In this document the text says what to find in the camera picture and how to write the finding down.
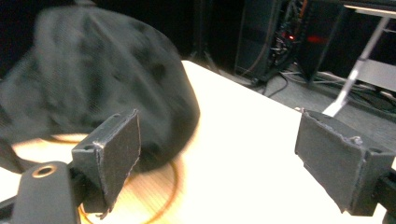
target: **screw hole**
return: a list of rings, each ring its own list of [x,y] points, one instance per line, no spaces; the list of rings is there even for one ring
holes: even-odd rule
[[[369,159],[369,157],[370,157],[370,152],[366,151],[366,153],[364,153],[363,161],[364,161],[364,162],[367,162],[367,160]]]
[[[50,164],[50,165],[42,166],[42,167],[36,169],[32,173],[32,176],[34,178],[42,178],[42,177],[46,177],[48,175],[52,175],[53,173],[55,173],[55,171],[56,171],[56,166]]]
[[[91,149],[96,149],[96,146],[94,145],[87,145],[84,147],[85,150],[91,150]]]
[[[383,151],[381,149],[378,149],[378,148],[375,148],[375,147],[370,147],[370,150],[375,152],[375,153],[378,153],[378,154],[383,153]]]

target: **black fabric bag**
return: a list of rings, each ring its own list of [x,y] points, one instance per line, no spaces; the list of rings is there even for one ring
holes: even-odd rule
[[[171,41],[141,21],[92,6],[39,15],[34,46],[0,83],[0,106],[0,137],[11,145],[90,133],[111,115],[136,108],[142,154],[134,169],[140,172],[173,159],[200,114]],[[30,166],[1,150],[0,165],[9,170]]]

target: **red light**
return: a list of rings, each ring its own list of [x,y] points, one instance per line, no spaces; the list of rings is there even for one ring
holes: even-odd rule
[[[306,40],[312,44],[326,44],[328,39],[317,36],[317,35],[310,35],[309,37],[306,38]]]

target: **wire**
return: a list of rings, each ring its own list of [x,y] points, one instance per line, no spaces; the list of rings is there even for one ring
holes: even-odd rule
[[[261,85],[260,82],[256,82],[256,83],[252,83],[252,84],[247,84],[247,83],[242,83],[242,82],[239,82],[239,81],[235,81],[235,83],[237,83],[237,84],[239,84],[239,85],[241,85],[241,86],[243,86],[243,87],[249,88],[249,89],[258,88],[258,87],[260,87],[260,85]]]
[[[56,143],[56,144],[78,144],[80,141],[74,141],[74,140],[63,140],[56,138],[54,136],[47,136],[47,137],[42,137],[41,140],[50,142],[50,143]]]
[[[316,77],[316,78],[320,79],[321,81],[314,81],[313,83],[315,83],[315,84],[334,84],[334,85],[339,86],[339,87],[343,87],[344,84],[345,84],[345,81],[341,81],[341,80],[340,81],[336,81],[336,80],[335,81],[329,81],[329,80],[326,80],[326,79],[320,78],[320,77]],[[368,89],[368,88],[357,86],[356,84],[353,85],[352,90],[353,91],[373,91],[373,90]]]
[[[326,86],[331,87],[331,88],[337,88],[340,89],[341,87],[343,87],[344,85],[339,83],[338,81],[336,82],[328,82],[328,83],[323,83],[326,84]],[[391,104],[392,108],[390,109],[384,109],[384,108],[380,108],[378,106],[375,106],[375,104],[368,100],[367,98],[364,97],[363,94],[367,94],[370,95],[372,97],[375,97],[377,100],[384,100],[386,102],[388,102],[389,104]],[[349,93],[349,97],[352,98],[353,100],[355,100],[356,102],[359,102],[363,105],[367,105],[370,106],[373,109],[382,111],[384,113],[388,113],[388,114],[395,114],[396,113],[396,104],[394,103],[393,100],[389,99],[386,96],[383,96],[382,94],[378,94],[377,92],[370,90],[370,89],[366,89],[366,88],[362,88],[359,86],[355,86],[354,88],[351,89],[350,93]]]
[[[271,15],[275,15],[275,11],[276,11],[276,6],[275,6],[275,4],[273,4],[273,6],[271,8]],[[268,30],[272,30],[273,29],[273,23],[274,22],[271,22],[271,21],[272,20],[270,20]],[[262,55],[264,54],[265,50],[267,49],[267,44],[269,43],[269,38],[270,38],[269,35],[267,35],[265,37],[264,44],[262,45],[262,50],[260,51],[260,53],[257,56],[256,60],[254,61],[254,63],[244,73],[242,73],[241,76],[244,76],[247,73],[251,72],[257,66],[257,64],[259,63],[260,59],[262,58]]]
[[[281,75],[282,77],[286,77],[286,78],[288,78],[288,79],[290,79],[290,80],[292,80],[292,81],[294,81],[294,82],[306,84],[305,81],[303,81],[303,80],[298,80],[298,79],[294,79],[294,78],[292,78],[292,77],[287,76],[287,74],[301,74],[301,73],[294,73],[294,72],[290,72],[290,73],[287,73],[287,72],[286,72],[286,73],[284,73],[284,72],[281,72],[280,75]]]
[[[261,95],[264,95],[267,91],[267,84],[268,82],[263,82],[262,85],[258,86],[257,88],[252,88],[252,90],[258,92]]]
[[[165,214],[166,211],[169,210],[169,208],[175,201],[175,198],[177,196],[177,189],[178,189],[178,185],[179,185],[178,170],[177,170],[176,164],[173,161],[169,161],[169,164],[172,167],[173,174],[174,174],[174,183],[173,183],[171,195],[169,196],[168,200],[163,205],[163,207],[161,207],[161,209],[158,210],[153,217],[150,217],[148,220],[142,222],[142,224],[151,224],[151,223],[155,222],[156,220],[158,220],[160,217],[163,216],[163,214]],[[134,178],[135,178],[135,176],[130,178],[127,181],[127,184],[133,182]],[[78,208],[78,211],[87,223],[94,224],[92,221],[90,221],[90,219],[87,217],[87,214],[81,209],[81,207]]]
[[[280,88],[279,90],[274,91],[273,93],[269,94],[269,95],[267,96],[268,98],[273,97],[274,95],[280,93],[281,91],[285,90],[285,89],[288,87],[288,85],[289,85],[288,79],[285,78],[285,77],[283,77],[283,76],[281,76],[281,77],[282,77],[283,79],[285,79],[285,81],[286,81],[285,85],[284,85],[282,88]]]

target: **tabletop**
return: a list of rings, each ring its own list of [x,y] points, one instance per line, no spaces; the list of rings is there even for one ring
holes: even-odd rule
[[[305,170],[294,154],[298,111],[183,65],[201,109],[190,142],[163,168],[131,176],[105,219],[81,213],[83,223],[381,223],[380,205],[373,217],[341,214]],[[73,145],[14,147],[25,159],[70,162]],[[16,194],[19,178],[0,168],[0,201]]]

